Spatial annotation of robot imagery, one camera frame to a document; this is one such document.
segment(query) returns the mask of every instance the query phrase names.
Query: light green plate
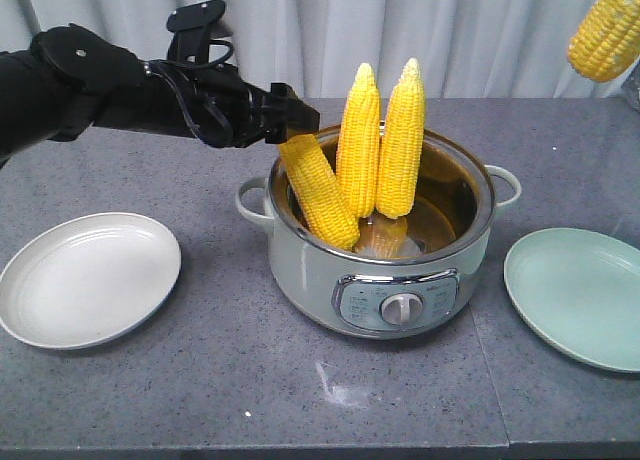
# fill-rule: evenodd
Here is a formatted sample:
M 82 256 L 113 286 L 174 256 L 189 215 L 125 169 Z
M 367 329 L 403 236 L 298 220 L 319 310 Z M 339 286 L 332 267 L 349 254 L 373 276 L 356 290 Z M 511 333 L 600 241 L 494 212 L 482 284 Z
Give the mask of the light green plate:
M 504 279 L 520 316 L 555 348 L 640 372 L 640 250 L 588 230 L 540 230 L 511 247 Z

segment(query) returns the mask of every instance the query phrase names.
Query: pot handle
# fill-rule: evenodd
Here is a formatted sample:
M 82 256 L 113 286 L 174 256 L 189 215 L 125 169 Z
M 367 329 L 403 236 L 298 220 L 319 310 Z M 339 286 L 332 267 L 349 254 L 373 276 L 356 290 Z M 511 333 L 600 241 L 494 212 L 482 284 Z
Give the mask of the pot handle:
M 496 203 L 495 218 L 500 218 L 503 214 L 511 210 L 511 208 L 518 201 L 520 195 L 522 195 L 522 185 L 520 184 L 520 180 L 518 180 L 518 177 L 516 177 L 506 168 L 496 167 L 495 165 L 485 165 L 485 168 L 489 172 L 489 175 L 503 179 L 514 190 L 514 194 L 511 196 L 511 198 Z
M 264 213 L 257 213 L 257 212 L 254 212 L 253 210 L 249 210 L 247 207 L 245 207 L 242 204 L 242 197 L 249 190 L 253 190 L 254 188 L 259 188 L 264 190 L 266 194 L 267 182 L 268 182 L 267 177 L 255 177 L 255 178 L 252 178 L 251 180 L 247 180 L 242 185 L 240 185 L 240 188 L 236 192 L 235 200 L 236 200 L 236 208 L 238 209 L 238 212 L 240 212 L 240 215 L 242 215 L 244 218 L 249 220 L 251 223 L 262 227 L 264 231 L 267 232 L 267 234 L 271 234 L 273 233 L 273 228 L 274 228 L 273 227 L 274 217 Z

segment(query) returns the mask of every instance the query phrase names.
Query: control panel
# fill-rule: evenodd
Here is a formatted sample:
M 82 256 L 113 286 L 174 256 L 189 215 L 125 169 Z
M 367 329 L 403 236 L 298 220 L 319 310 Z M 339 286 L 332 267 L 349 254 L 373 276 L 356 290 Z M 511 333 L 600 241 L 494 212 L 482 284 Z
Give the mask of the control panel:
M 455 269 L 431 275 L 346 275 L 338 280 L 333 307 L 342 319 L 373 331 L 411 330 L 451 313 L 458 294 Z

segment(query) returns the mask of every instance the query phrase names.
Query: cooking pot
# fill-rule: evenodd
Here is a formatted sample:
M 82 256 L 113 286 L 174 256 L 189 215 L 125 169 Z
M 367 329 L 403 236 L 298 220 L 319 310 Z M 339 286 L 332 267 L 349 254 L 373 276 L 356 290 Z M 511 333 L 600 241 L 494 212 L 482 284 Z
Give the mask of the cooking pot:
M 333 126 L 317 134 L 332 166 L 339 132 Z M 492 176 L 511 186 L 509 199 L 496 200 Z M 242 203 L 251 189 L 264 191 L 264 212 Z M 431 330 L 468 303 L 490 226 L 521 192 L 508 170 L 483 165 L 461 146 L 425 130 L 414 208 L 406 225 L 396 229 L 403 232 L 403 241 L 392 254 L 388 249 L 382 257 L 376 254 L 380 240 L 367 232 L 376 231 L 377 222 L 390 221 L 375 216 L 360 221 L 355 251 L 335 248 L 311 234 L 280 159 L 268 177 L 245 182 L 235 203 L 244 218 L 267 233 L 271 271 L 300 311 L 346 335 L 392 339 Z

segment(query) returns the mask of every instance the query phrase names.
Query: robotic arm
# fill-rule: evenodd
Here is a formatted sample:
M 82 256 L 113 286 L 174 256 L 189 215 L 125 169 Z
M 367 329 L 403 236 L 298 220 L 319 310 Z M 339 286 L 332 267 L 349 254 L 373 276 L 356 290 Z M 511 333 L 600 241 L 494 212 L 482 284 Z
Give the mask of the robotic arm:
M 282 143 L 318 129 L 319 114 L 288 85 L 266 92 L 226 63 L 222 0 L 174 11 L 166 60 L 141 61 L 78 25 L 0 53 L 0 166 L 45 139 L 75 140 L 90 125 L 182 137 L 215 148 Z M 227 52 L 210 61 L 210 45 Z

